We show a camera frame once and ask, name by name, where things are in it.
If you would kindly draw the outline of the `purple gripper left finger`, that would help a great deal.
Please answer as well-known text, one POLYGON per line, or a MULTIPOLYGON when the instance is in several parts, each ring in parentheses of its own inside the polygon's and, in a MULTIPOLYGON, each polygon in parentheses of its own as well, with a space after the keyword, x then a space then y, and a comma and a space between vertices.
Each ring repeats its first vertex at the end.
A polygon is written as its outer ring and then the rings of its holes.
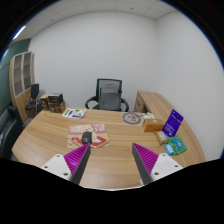
POLYGON ((79 184, 90 154, 90 145, 86 144, 66 155, 56 154, 42 166, 42 169, 74 184, 79 184))

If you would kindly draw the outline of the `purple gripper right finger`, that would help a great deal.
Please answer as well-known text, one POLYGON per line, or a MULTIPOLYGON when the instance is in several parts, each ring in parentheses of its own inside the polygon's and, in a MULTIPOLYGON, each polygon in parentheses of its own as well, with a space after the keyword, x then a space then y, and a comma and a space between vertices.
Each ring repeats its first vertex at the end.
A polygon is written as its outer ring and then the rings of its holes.
POLYGON ((136 143, 132 144, 132 154, 142 185, 150 184, 182 169, 182 166, 167 153, 157 154, 136 143))

